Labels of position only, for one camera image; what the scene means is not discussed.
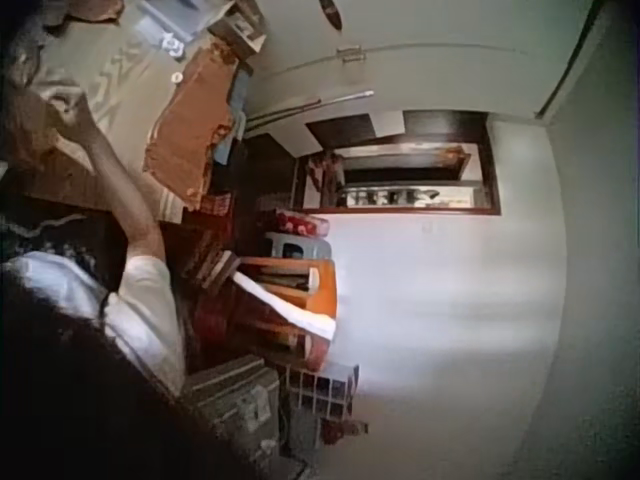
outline clutter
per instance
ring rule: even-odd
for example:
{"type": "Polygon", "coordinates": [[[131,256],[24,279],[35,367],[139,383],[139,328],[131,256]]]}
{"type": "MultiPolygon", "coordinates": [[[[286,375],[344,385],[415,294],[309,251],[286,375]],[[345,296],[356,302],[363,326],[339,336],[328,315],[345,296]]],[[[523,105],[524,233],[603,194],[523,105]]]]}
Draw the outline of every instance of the clutter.
{"type": "Polygon", "coordinates": [[[145,169],[189,210],[200,208],[211,181],[210,152],[231,131],[227,94],[238,62],[228,57],[219,41],[196,52],[147,145],[145,169]]]}
{"type": "Polygon", "coordinates": [[[353,413],[353,398],[358,387],[360,367],[325,362],[312,372],[291,364],[278,366],[292,405],[304,408],[319,418],[341,422],[353,413]]]}
{"type": "Polygon", "coordinates": [[[243,61],[262,50],[267,35],[264,17],[255,0],[238,0],[220,16],[209,31],[226,41],[243,61]]]}
{"type": "Polygon", "coordinates": [[[182,59],[182,57],[184,57],[184,43],[182,43],[177,38],[173,38],[173,33],[164,32],[162,34],[162,42],[160,43],[160,48],[162,48],[162,50],[167,52],[169,56],[175,60],[180,60],[182,59]]]}
{"type": "Polygon", "coordinates": [[[369,434],[369,424],[360,420],[322,420],[322,442],[335,445],[344,437],[359,437],[369,434]]]}
{"type": "Polygon", "coordinates": [[[69,16],[97,23],[117,20],[124,10],[124,0],[69,0],[69,16]]]}
{"type": "Polygon", "coordinates": [[[277,232],[267,232],[265,238],[271,242],[271,256],[275,258],[331,259],[331,245],[322,238],[277,232]]]}
{"type": "Polygon", "coordinates": [[[329,234],[328,220],[300,212],[276,209],[276,222],[278,230],[283,233],[322,238],[329,234]]]}
{"type": "Polygon", "coordinates": [[[336,331],[336,322],[325,314],[313,313],[296,307],[268,292],[243,273],[236,272],[231,277],[243,290],[268,304],[276,312],[282,315],[289,323],[303,330],[314,333],[322,338],[331,340],[336,331]]]}
{"type": "Polygon", "coordinates": [[[229,250],[223,251],[211,231],[207,231],[182,268],[181,276],[192,286],[215,296],[239,264],[240,259],[229,250]]]}
{"type": "Polygon", "coordinates": [[[189,376],[182,398],[266,471],[280,444],[279,385],[275,370],[247,355],[189,376]]]}

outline red object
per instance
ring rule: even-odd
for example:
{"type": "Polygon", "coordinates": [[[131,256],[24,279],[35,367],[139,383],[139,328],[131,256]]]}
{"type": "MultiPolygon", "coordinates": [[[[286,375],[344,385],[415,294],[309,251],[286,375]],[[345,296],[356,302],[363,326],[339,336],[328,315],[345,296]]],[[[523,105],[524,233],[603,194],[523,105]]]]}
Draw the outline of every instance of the red object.
{"type": "Polygon", "coordinates": [[[321,237],[329,234],[329,221],[291,210],[276,209],[277,227],[280,232],[301,237],[321,237]]]}

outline white wall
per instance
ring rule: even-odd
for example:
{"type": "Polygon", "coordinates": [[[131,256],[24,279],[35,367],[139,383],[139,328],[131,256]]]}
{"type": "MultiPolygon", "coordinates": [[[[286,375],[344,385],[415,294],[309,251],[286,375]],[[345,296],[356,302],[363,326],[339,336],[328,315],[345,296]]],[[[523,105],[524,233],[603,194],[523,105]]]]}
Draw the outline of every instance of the white wall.
{"type": "Polygon", "coordinates": [[[640,478],[637,29],[618,12],[549,127],[567,228],[562,330],[509,478],[640,478]]]}
{"type": "Polygon", "coordinates": [[[531,118],[560,79],[591,1],[336,0],[342,33],[317,1],[259,4],[269,38],[252,60],[250,113],[373,89],[365,111],[466,109],[531,118]],[[337,60],[336,48],[346,45],[367,50],[366,62],[337,60]]]}
{"type": "Polygon", "coordinates": [[[367,437],[324,478],[493,478],[520,443],[556,347],[565,232],[542,127],[490,124],[503,215],[330,216],[333,360],[361,365],[367,437]]]}

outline long dark hair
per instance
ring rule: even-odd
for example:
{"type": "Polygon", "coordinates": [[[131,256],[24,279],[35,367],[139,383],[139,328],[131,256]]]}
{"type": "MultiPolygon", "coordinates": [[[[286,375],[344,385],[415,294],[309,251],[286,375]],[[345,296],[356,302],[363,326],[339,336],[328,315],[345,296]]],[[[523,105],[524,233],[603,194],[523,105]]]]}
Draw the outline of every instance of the long dark hair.
{"type": "Polygon", "coordinates": [[[254,467],[85,319],[2,272],[3,470],[25,478],[254,479],[254,467]]]}

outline white object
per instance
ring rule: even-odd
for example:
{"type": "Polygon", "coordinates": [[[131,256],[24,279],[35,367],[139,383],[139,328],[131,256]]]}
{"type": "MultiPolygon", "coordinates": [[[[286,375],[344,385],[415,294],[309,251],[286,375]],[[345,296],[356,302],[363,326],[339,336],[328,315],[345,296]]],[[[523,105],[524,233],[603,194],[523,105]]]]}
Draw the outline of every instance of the white object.
{"type": "Polygon", "coordinates": [[[139,6],[163,30],[173,32],[184,43],[190,43],[209,25],[222,18],[235,0],[144,0],[139,6]]]}
{"type": "Polygon", "coordinates": [[[175,85],[180,84],[182,80],[184,80],[184,75],[182,75],[181,72],[176,72],[171,75],[171,83],[174,83],[175,85]]]}
{"type": "Polygon", "coordinates": [[[251,280],[243,273],[236,272],[232,277],[243,290],[249,292],[253,296],[262,300],[264,303],[273,308],[282,315],[289,323],[293,323],[297,327],[307,330],[311,333],[331,340],[336,333],[336,321],[328,315],[309,312],[302,308],[296,307],[282,300],[273,293],[267,292],[264,288],[251,280]]]}
{"type": "Polygon", "coordinates": [[[143,373],[150,370],[173,394],[180,393],[185,378],[182,335],[163,261],[149,256],[128,259],[118,292],[110,294],[75,263],[58,255],[30,252],[7,265],[17,270],[25,286],[63,312],[89,321],[97,321],[100,302],[108,294],[107,335],[143,373]]]}
{"type": "Polygon", "coordinates": [[[165,32],[162,34],[160,47],[167,52],[171,58],[180,59],[184,56],[184,43],[174,38],[173,33],[165,32]]]}

